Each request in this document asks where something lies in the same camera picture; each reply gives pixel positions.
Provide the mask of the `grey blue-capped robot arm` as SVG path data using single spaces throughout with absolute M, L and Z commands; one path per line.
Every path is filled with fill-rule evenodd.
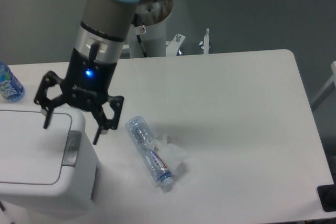
M 90 112 L 97 134 L 118 127 L 124 97 L 108 89 L 138 6 L 169 0 L 87 0 L 64 78 L 47 72 L 34 103 L 48 128 L 55 108 L 67 104 Z

